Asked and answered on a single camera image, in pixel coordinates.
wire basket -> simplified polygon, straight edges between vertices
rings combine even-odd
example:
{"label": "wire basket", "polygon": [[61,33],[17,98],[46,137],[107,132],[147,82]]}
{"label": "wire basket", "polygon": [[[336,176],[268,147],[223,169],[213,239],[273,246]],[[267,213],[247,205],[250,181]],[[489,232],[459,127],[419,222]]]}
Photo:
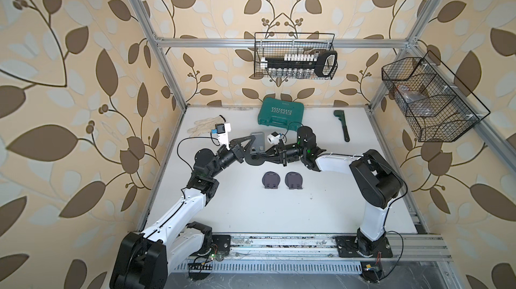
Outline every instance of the wire basket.
{"label": "wire basket", "polygon": [[420,142],[453,142],[483,120],[491,112],[473,91],[442,65],[461,83],[461,88],[472,95],[485,113],[473,110],[457,87],[448,84],[435,69],[435,54],[407,57],[382,67],[382,80],[394,98],[410,128]]}
{"label": "wire basket", "polygon": [[335,34],[255,33],[254,79],[332,79],[337,70]]}

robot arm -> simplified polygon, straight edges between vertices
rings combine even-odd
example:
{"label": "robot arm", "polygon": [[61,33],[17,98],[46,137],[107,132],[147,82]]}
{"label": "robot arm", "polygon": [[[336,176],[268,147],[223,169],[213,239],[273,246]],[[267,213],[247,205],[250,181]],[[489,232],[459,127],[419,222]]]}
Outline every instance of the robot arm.
{"label": "robot arm", "polygon": [[325,150],[317,146],[312,129],[301,126],[296,143],[285,145],[280,141],[265,153],[251,155],[249,149],[255,137],[228,142],[228,127],[224,125],[224,129],[217,127],[215,130],[222,135],[222,140],[219,138],[221,147],[216,154],[209,149],[197,152],[190,180],[183,189],[184,196],[153,225],[141,233],[129,233],[123,239],[109,283],[111,289],[163,288],[168,274],[192,252],[199,256],[209,254],[211,228],[197,222],[187,223],[215,195],[219,182],[214,177],[230,164],[242,163],[244,159],[254,166],[265,161],[286,166],[300,160],[314,171],[353,174],[367,201],[364,220],[357,231],[358,252],[369,256],[381,243],[389,204],[397,196],[402,182],[377,151],[369,150],[357,160],[352,156],[321,155]]}
{"label": "robot arm", "polygon": [[[229,144],[222,142],[216,154],[209,149],[197,152],[188,184],[182,189],[184,196],[154,224],[123,239],[110,288],[163,288],[168,274],[193,252],[199,256],[210,253],[212,229],[188,222],[215,195],[219,182],[214,177],[235,161],[243,163],[244,153],[254,139],[248,136],[231,140]],[[242,147],[242,142],[247,140],[250,142]]]}

cable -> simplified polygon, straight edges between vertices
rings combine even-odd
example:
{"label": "cable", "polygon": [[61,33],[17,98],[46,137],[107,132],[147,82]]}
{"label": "cable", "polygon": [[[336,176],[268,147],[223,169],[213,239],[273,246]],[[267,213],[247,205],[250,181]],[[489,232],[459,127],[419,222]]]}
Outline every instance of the cable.
{"label": "cable", "polygon": [[[392,169],[392,167],[388,167],[386,165],[384,165],[383,163],[381,162],[378,162],[377,160],[375,159],[372,159],[372,158],[368,158],[368,157],[364,157],[364,156],[359,156],[359,155],[343,155],[343,154],[340,154],[340,153],[329,153],[329,154],[332,154],[332,155],[339,155],[339,156],[348,156],[348,157],[359,157],[359,158],[364,158],[364,159],[367,159],[367,160],[372,160],[374,161],[375,163],[379,164],[380,166],[382,166],[383,168],[386,168],[386,169],[389,169],[390,171],[392,171],[393,174],[395,174],[399,180],[401,180],[403,182],[403,184],[405,185],[405,193],[403,195],[401,195],[400,197],[396,198],[395,200],[393,200],[392,202],[390,202],[389,206],[387,207],[387,213],[385,214],[385,219],[384,219],[384,230],[385,230],[385,222],[387,221],[387,215],[389,215],[389,211],[390,211],[390,206],[392,204],[394,204],[395,201],[399,200],[399,199],[402,199],[403,197],[405,197],[405,195],[409,192],[409,186],[407,186],[407,183],[405,182],[405,180],[397,173],[394,171],[394,169]],[[321,157],[322,155],[328,155],[328,153],[323,153],[321,155],[319,155],[318,157]]]}
{"label": "cable", "polygon": [[190,167],[190,170],[191,171],[194,171],[194,169],[192,168],[192,166],[190,166],[190,164],[184,160],[180,155],[179,155],[179,146],[181,145],[181,143],[187,139],[211,139],[212,142],[213,140],[216,140],[215,138],[213,137],[188,137],[188,138],[184,138],[183,140],[179,141],[179,143],[177,144],[177,148],[176,148],[176,152],[177,152],[177,156],[179,157],[179,159],[181,159],[182,161],[184,161],[189,167]]}
{"label": "cable", "polygon": [[285,137],[285,142],[284,142],[285,144],[287,143],[287,133],[288,133],[288,131],[290,131],[290,125],[292,123],[299,123],[301,126],[304,126],[304,124],[302,124],[301,122],[297,122],[297,121],[292,121],[291,123],[289,123],[287,125],[287,131],[283,134],[283,137]]}
{"label": "cable", "polygon": [[396,232],[396,231],[389,231],[389,232],[386,232],[386,233],[391,233],[391,232],[394,232],[394,233],[398,234],[398,235],[399,235],[399,237],[402,239],[402,253],[400,253],[400,254],[399,254],[399,256],[398,256],[398,260],[396,261],[396,263],[394,264],[394,266],[392,267],[392,269],[389,271],[389,273],[387,273],[387,275],[385,275],[384,277],[381,277],[381,278],[380,278],[380,279],[378,279],[378,280],[383,280],[383,279],[387,278],[387,277],[390,275],[390,273],[394,270],[394,268],[398,265],[399,259],[401,259],[401,258],[402,258],[402,255],[403,255],[403,247],[404,247],[404,243],[403,243],[403,236],[402,236],[401,234],[399,234],[398,232]]}
{"label": "cable", "polygon": [[216,143],[215,143],[215,141],[213,141],[213,140],[215,140],[215,138],[213,137],[213,135],[212,135],[212,133],[211,133],[211,132],[210,132],[210,138],[212,139],[212,142],[213,142],[213,144],[214,144],[214,145],[216,145],[217,147],[219,147],[219,146],[220,146],[220,142],[218,141],[218,139],[217,139],[217,142],[218,142],[219,144],[216,144]]}

ventilation slot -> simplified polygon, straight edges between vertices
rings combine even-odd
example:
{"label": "ventilation slot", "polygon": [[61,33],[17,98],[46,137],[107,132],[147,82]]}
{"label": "ventilation slot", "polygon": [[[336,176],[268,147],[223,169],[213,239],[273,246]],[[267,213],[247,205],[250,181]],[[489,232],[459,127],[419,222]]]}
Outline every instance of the ventilation slot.
{"label": "ventilation slot", "polygon": [[[188,271],[188,262],[184,261],[172,272]],[[317,273],[317,274],[360,274],[360,262],[354,261],[212,261],[208,264],[213,273]]]}

work glove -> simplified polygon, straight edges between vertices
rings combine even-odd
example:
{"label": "work glove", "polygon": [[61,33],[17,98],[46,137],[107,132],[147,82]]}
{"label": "work glove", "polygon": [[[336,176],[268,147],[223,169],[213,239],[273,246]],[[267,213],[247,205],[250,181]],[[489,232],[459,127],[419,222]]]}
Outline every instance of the work glove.
{"label": "work glove", "polygon": [[187,132],[190,133],[190,137],[199,137],[203,133],[210,133],[213,129],[215,129],[216,124],[223,123],[225,123],[225,118],[223,116],[198,120],[194,122],[195,126],[188,129]]}

